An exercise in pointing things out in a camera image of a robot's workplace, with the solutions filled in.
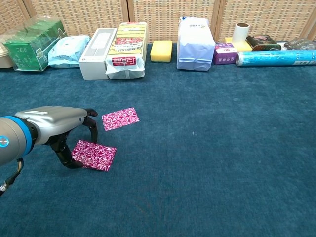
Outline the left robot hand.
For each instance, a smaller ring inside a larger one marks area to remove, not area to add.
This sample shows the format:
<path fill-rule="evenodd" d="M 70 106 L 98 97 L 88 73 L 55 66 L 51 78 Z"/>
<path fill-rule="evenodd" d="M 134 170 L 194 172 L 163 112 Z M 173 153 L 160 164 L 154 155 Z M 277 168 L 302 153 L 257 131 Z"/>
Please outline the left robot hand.
<path fill-rule="evenodd" d="M 73 129 L 80 125 L 88 127 L 92 143 L 97 142 L 98 130 L 92 117 L 98 116 L 98 113 L 91 108 L 42 106 L 19 111 L 15 116 L 33 124 L 38 133 L 35 144 L 49 145 L 61 163 L 69 169 L 84 166 L 82 162 L 73 159 L 67 145 L 67 137 Z"/>

